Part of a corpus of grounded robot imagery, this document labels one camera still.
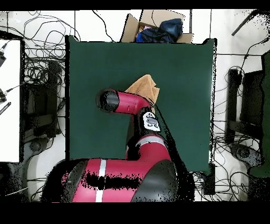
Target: green table surface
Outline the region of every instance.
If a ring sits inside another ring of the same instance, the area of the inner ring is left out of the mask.
[[[124,158],[130,116],[98,110],[95,97],[104,88],[125,91],[150,74],[187,169],[208,170],[214,39],[137,44],[77,42],[70,36],[69,44],[70,158]]]

